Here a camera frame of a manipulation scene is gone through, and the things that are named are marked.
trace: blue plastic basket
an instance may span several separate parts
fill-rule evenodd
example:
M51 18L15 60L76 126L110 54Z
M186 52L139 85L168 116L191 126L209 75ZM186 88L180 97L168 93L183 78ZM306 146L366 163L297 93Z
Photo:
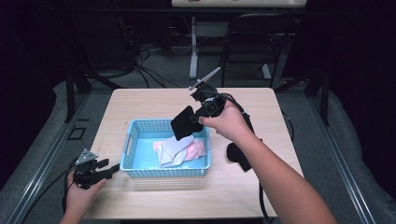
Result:
M178 166L161 168L153 142L163 141L174 135L171 119L134 119L132 120L121 155L120 168L130 177L167 177L167 176L204 176L210 166L211 151L209 129L194 133L194 138L204 141L205 155L184 161Z

